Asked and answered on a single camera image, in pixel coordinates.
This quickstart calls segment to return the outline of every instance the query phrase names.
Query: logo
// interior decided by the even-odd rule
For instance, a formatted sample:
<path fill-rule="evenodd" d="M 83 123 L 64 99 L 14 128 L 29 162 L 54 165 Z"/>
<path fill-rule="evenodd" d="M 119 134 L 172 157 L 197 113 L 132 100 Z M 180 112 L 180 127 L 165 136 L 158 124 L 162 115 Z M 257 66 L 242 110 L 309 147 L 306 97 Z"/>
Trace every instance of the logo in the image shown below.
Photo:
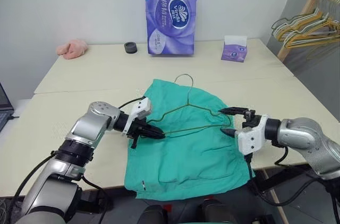
<path fill-rule="evenodd" d="M 172 25 L 177 29 L 183 29 L 189 21 L 188 6 L 183 0 L 170 0 L 169 12 Z"/>

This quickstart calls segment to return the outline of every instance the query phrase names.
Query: pink towel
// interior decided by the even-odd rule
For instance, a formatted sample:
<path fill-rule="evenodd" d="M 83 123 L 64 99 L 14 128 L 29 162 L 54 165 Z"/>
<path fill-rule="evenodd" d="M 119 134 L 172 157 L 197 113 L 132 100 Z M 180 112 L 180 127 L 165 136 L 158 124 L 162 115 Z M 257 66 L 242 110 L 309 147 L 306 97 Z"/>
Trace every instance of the pink towel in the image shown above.
<path fill-rule="evenodd" d="M 88 45 L 83 40 L 71 40 L 66 45 L 57 47 L 57 54 L 63 55 L 65 59 L 78 58 L 88 49 Z"/>

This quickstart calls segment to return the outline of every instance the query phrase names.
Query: tissue box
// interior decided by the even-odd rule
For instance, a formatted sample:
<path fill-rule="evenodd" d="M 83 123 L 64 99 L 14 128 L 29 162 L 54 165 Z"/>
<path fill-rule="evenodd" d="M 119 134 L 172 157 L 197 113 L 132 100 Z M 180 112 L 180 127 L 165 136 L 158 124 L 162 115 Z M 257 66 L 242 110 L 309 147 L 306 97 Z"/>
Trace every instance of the tissue box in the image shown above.
<path fill-rule="evenodd" d="M 246 36 L 225 36 L 222 60 L 244 62 L 247 55 Z"/>
<path fill-rule="evenodd" d="M 196 1 L 146 0 L 150 54 L 193 54 Z"/>

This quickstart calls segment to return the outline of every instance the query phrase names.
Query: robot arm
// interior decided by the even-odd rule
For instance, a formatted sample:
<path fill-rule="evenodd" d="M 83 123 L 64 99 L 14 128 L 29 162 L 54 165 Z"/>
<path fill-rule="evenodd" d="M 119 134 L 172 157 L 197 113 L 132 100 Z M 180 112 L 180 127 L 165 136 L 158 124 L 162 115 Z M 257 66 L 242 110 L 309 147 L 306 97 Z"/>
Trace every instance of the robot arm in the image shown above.
<path fill-rule="evenodd" d="M 132 138 L 132 148 L 137 146 L 140 135 L 162 139 L 164 133 L 146 123 L 151 114 L 148 98 L 136 103 L 130 115 L 105 102 L 94 102 L 77 120 L 65 141 L 54 152 L 26 195 L 22 205 L 23 218 L 18 223 L 46 223 L 69 221 L 76 211 L 82 189 L 73 183 L 79 181 L 85 165 L 93 159 L 93 152 L 105 131 L 117 130 Z"/>
<path fill-rule="evenodd" d="M 265 140 L 276 147 L 289 147 L 299 152 L 323 180 L 340 177 L 340 146 L 325 136 L 320 125 L 312 119 L 270 119 L 268 115 L 255 115 L 246 108 L 226 108 L 227 115 L 241 114 L 245 118 L 240 131 L 222 129 L 234 136 L 239 151 L 248 155 L 262 148 Z"/>

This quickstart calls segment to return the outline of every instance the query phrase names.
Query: tissue package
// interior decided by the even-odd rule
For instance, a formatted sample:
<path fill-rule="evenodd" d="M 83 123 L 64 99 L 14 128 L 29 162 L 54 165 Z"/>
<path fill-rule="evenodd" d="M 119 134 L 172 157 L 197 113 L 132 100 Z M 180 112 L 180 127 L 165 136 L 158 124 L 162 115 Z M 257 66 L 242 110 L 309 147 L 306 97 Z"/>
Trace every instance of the tissue package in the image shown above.
<path fill-rule="evenodd" d="M 150 54 L 193 54 L 196 1 L 146 0 Z"/>

